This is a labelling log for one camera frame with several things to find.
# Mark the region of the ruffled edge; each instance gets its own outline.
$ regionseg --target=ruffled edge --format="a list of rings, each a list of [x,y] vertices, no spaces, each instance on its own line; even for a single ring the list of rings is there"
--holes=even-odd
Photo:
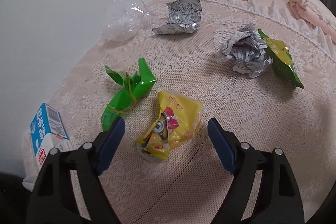
[[[299,0],[299,3],[301,6],[308,6],[310,9],[312,9],[315,13],[319,15],[319,17],[327,24],[329,24],[333,29],[336,30],[336,17],[332,14],[331,11],[329,11],[329,15],[326,15],[326,12],[323,11],[320,7],[312,3],[311,1],[308,0]]]
[[[284,25],[294,32],[302,35],[311,43],[313,43],[317,48],[319,48],[323,53],[330,57],[334,62],[336,62],[336,49],[333,45],[331,37],[325,35],[320,27],[316,27],[311,30],[307,23],[302,19],[295,19],[286,7],[278,9],[276,7],[275,1],[272,1],[269,7],[260,5],[255,2],[255,0],[207,0],[211,2],[220,3],[223,5],[228,5],[231,7],[236,7],[253,14],[257,14],[266,17],[274,22]]]

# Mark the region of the white lace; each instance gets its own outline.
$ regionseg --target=white lace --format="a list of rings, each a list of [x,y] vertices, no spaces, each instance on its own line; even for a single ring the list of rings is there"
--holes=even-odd
[[[170,1],[148,4],[159,15],[158,26],[167,21]],[[274,5],[240,0],[201,0],[201,4],[202,25],[197,33],[159,36],[140,30],[125,43],[96,44],[48,104],[60,112],[74,148],[93,141],[101,131],[100,116],[119,89],[104,66],[133,73],[138,58],[144,57],[157,83],[125,118],[125,136],[110,168],[100,176],[123,224],[211,222],[232,182],[208,138],[206,125],[212,117],[256,149],[284,150],[308,220],[336,178],[336,63],[326,47],[328,37],[322,37],[319,29],[308,31],[304,21],[285,18],[286,12]],[[219,44],[249,23],[285,41],[305,90],[292,88],[272,70],[250,79],[233,72],[229,63],[217,63]],[[176,90],[204,107],[203,126],[196,136],[173,150],[167,162],[156,165],[138,154],[135,139],[157,118],[159,90]],[[27,134],[23,148],[27,175],[34,171],[29,149]],[[258,172],[244,218],[252,213],[260,178]],[[80,212],[89,218],[75,175],[73,186]]]

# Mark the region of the green snack bag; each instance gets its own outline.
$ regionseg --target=green snack bag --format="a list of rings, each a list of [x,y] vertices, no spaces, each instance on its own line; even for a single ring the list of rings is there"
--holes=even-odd
[[[121,89],[112,98],[101,116],[103,131],[109,130],[117,117],[130,112],[138,100],[148,96],[151,92],[156,79],[144,58],[140,58],[138,63],[139,72],[135,72],[133,76],[125,71],[113,71],[105,66],[106,73],[121,85]]]
[[[266,53],[273,58],[272,68],[275,75],[282,80],[289,81],[294,86],[305,89],[295,73],[293,59],[285,43],[281,40],[271,39],[260,29],[258,29],[258,33],[268,45]]]

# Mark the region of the metal screw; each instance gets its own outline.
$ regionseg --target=metal screw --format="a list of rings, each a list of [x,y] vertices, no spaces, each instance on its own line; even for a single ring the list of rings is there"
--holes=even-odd
[[[283,151],[280,148],[276,148],[274,152],[275,152],[275,154],[277,154],[279,156],[281,156],[282,153],[283,153]]]
[[[84,149],[90,149],[91,147],[92,147],[92,143],[90,143],[90,142],[87,142],[87,143],[83,144]]]
[[[52,155],[55,155],[57,152],[58,152],[58,149],[56,147],[51,148],[50,151],[49,151],[49,153],[52,154]]]
[[[250,148],[250,145],[248,143],[246,143],[246,142],[243,142],[243,143],[240,144],[240,147],[243,148],[243,149],[245,149],[245,150],[247,150],[247,149]]]

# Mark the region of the yellow snack wrapper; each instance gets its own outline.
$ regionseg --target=yellow snack wrapper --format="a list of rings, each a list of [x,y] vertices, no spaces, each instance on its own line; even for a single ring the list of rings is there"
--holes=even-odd
[[[272,68],[274,74],[294,86],[305,89],[295,72],[293,59],[286,44],[281,40],[271,39],[260,29],[258,29],[258,33],[268,46],[266,53],[273,58]]]
[[[137,138],[137,149],[147,160],[162,162],[169,152],[191,139],[201,126],[203,104],[174,91],[157,94],[159,117]]]

